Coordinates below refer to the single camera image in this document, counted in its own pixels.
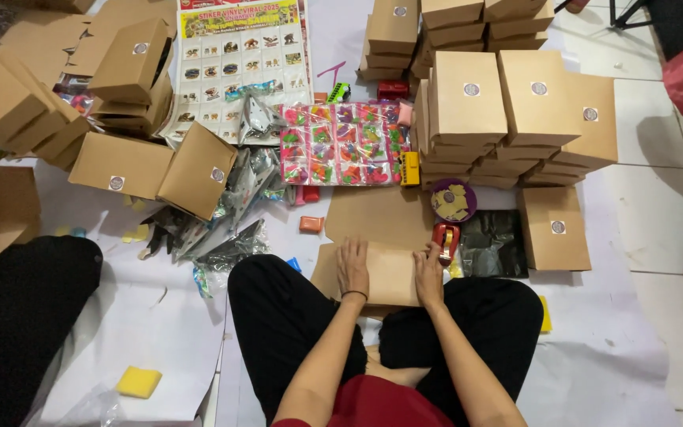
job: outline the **round sticker label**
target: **round sticker label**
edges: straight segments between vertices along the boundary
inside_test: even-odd
[[[465,96],[480,96],[481,88],[476,83],[466,83],[463,85]]]
[[[134,55],[141,55],[142,53],[147,53],[147,50],[149,50],[148,43],[138,43],[136,46],[134,46]]]
[[[222,184],[223,179],[225,178],[225,174],[222,170],[218,169],[217,167],[214,167],[213,173],[211,173],[209,177]]]
[[[541,81],[532,81],[531,82],[531,91],[536,93],[537,95],[546,95],[547,94],[547,85]]]
[[[110,177],[110,179],[109,179],[109,189],[110,190],[120,191],[123,189],[123,185],[125,185],[125,178],[123,178],[122,176]]]
[[[596,108],[583,107],[583,119],[586,121],[597,121],[600,117],[597,115]]]
[[[563,221],[550,221],[553,234],[565,234],[565,223]]]

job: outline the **purple bowl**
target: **purple bowl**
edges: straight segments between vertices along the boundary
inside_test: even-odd
[[[442,179],[434,183],[433,187],[431,188],[431,196],[433,197],[434,194],[442,190],[449,190],[449,187],[451,185],[461,185],[465,189],[465,201],[466,203],[468,203],[468,215],[466,215],[465,218],[460,219],[459,221],[452,221],[446,218],[441,218],[439,214],[436,213],[436,209],[433,208],[433,205],[431,205],[431,209],[434,211],[434,214],[438,218],[447,221],[448,223],[463,223],[465,221],[468,221],[468,219],[476,213],[476,208],[478,206],[478,200],[476,200],[476,193],[474,193],[474,190],[471,189],[468,186],[468,184],[457,178]]]

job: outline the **yellow paper scrap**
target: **yellow paper scrap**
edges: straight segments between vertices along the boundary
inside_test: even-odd
[[[67,236],[68,234],[70,234],[70,228],[71,228],[70,226],[57,227],[57,229],[55,230],[55,236],[57,236],[57,237]]]
[[[138,199],[134,202],[133,206],[131,206],[130,208],[137,211],[137,212],[141,212],[146,207],[147,207],[147,204],[144,203],[143,200]]]
[[[141,224],[136,228],[136,235],[134,236],[134,239],[137,242],[142,242],[143,240],[147,240],[147,236],[149,235],[149,224]]]
[[[542,308],[544,308],[544,319],[542,320],[541,332],[550,332],[553,329],[553,321],[549,318],[549,310],[547,309],[547,298],[540,295],[539,299],[542,300]]]
[[[131,243],[134,240],[134,236],[136,236],[135,232],[132,231],[127,231],[123,233],[123,243]]]

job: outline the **tiled floor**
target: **tiled floor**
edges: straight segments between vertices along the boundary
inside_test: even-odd
[[[666,388],[683,423],[683,118],[659,81],[649,30],[608,30],[607,5],[561,12],[556,25],[581,72],[616,77],[620,161],[605,173],[640,304],[669,352]]]

